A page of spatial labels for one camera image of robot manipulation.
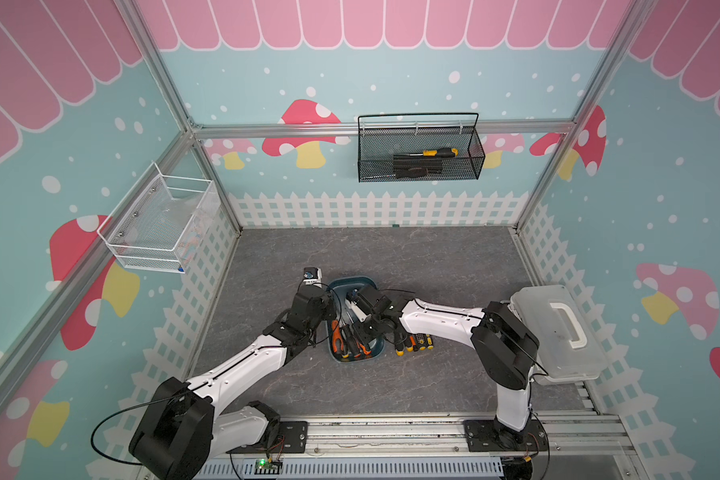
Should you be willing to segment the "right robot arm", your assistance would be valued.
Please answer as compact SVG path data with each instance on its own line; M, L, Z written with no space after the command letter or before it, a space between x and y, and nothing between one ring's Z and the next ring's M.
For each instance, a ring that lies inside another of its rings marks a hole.
M540 342L506 303L458 308L418 299L408 291L387 296L367 285L347 295L364 341L389 339L402 353L426 336L444 338L474 350L497 388L495 435L521 441L531 421L531 379Z

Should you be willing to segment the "teal plastic storage box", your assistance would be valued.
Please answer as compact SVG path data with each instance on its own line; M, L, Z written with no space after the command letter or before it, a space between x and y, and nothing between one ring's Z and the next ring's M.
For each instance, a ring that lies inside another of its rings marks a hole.
M350 304L347 300L347 294L350 291L352 291L354 289L360 289L360 288L364 287L365 285L372 285L372 286L376 287L376 284L373 280L371 280L368 277L364 277L364 276L339 278L328 284L328 287L332 290L332 292L335 295L337 295L339 297L339 299L342 301L341 304L339 304L338 302L335 302L335 305L339 309L339 317L334 319L334 320L338 320L340 322L340 330L341 330L341 334L342 334L342 337L344 340L345 353L341 360L337 360L334 358L334 356L331 352L331 348L330 348L331 324L334 320L327 326L327 331L329 333L330 355L337 362L351 363L351 362L370 360L370 359L380 356L383 353L383 350L384 350L383 340L374 340L374 341L371 341L370 343L368 343L372 347L373 355L371 358L356 358L355 357L355 355L358 353L355 339L358 336L354 331L354 323L357 322L358 319L355 316L354 312L352 311L352 308L350 307Z

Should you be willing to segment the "black orange hex screwdriver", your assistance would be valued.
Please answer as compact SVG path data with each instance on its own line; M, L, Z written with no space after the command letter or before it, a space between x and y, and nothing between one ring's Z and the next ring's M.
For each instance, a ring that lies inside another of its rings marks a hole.
M371 358L373 355L372 347L365 342L362 338L357 337L355 339L358 353L355 355L356 358Z

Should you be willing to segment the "yellow collar screwdriver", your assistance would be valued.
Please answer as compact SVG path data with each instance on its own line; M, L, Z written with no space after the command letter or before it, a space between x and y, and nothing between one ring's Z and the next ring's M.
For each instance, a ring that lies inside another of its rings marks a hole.
M427 348L427 342L423 334L416 334L415 339L418 350L425 350Z

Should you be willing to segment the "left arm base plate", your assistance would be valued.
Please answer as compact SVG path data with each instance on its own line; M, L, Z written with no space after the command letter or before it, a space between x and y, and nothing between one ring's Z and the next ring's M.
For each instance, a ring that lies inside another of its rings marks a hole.
M280 453L303 454L306 450L309 423L306 421L284 421L276 426L268 426L263 437L253 445L237 447L233 454L266 454L271 456Z

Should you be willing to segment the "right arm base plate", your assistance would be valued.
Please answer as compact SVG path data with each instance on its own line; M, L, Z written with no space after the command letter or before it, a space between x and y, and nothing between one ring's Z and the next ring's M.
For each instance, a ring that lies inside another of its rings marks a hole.
M470 452L528 452L546 451L549 436L543 424L531 419L517 432L498 420L464 420L464 434Z

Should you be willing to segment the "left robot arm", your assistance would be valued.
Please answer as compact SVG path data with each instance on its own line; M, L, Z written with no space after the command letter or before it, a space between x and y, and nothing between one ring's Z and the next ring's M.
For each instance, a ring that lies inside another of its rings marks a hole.
M334 295L321 283L301 285L252 344L207 372L162 382L146 405L128 453L159 479L192 479L210 458L238 447L269 447L280 421L262 402L222 416L246 390L315 343L318 327L337 318Z

